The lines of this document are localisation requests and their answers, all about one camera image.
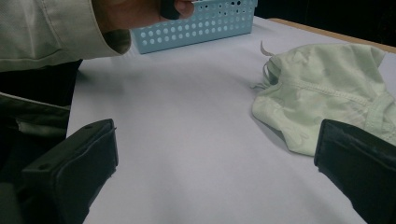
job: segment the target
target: light blue plastic basket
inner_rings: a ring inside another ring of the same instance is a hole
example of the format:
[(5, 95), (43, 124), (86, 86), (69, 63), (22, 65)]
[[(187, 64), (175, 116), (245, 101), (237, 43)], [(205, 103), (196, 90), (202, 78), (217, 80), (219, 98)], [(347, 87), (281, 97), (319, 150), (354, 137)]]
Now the light blue plastic basket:
[(187, 20), (133, 29), (140, 53), (171, 49), (224, 37), (249, 34), (258, 0), (200, 0)]

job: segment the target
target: jacket sleeve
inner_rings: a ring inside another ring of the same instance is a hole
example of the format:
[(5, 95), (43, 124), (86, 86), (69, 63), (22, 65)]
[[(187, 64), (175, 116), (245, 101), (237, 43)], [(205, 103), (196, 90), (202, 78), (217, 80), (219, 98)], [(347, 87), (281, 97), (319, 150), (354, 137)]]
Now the jacket sleeve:
[(1, 0), (0, 31), (0, 72), (118, 56), (131, 45), (128, 30), (102, 36), (91, 0)]

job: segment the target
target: white surface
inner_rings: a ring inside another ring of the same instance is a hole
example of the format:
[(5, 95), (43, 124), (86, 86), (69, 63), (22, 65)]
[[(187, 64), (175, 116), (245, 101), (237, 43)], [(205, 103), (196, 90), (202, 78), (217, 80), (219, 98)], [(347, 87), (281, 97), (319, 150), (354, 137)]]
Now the white surface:
[(82, 64), (69, 134), (114, 119), (120, 156), (85, 223), (364, 223), (313, 158), (252, 117), (261, 40), (273, 53), (341, 42), (255, 18), (251, 35)]

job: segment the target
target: green fabric bag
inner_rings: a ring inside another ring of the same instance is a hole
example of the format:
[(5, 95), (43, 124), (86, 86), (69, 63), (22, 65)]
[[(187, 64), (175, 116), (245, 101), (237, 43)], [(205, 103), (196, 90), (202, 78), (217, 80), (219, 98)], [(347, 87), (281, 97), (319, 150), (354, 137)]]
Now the green fabric bag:
[(289, 150), (305, 155), (314, 156), (324, 119), (396, 145), (396, 106), (378, 71), (384, 56), (360, 44), (314, 44), (274, 55), (252, 113), (281, 131)]

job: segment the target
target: cloth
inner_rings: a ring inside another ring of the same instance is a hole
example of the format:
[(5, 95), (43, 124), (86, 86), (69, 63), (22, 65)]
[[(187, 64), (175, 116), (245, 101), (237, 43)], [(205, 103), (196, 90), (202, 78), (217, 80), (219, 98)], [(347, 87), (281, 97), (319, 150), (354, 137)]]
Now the cloth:
[(0, 1), (0, 72), (117, 56), (130, 32), (102, 35), (91, 0)]
[(35, 136), (65, 136), (80, 64), (0, 73), (0, 126)]
[(359, 44), (307, 45), (274, 55), (252, 113), (281, 131), (289, 150), (310, 156), (324, 119), (396, 145), (396, 105), (378, 71), (384, 56)]

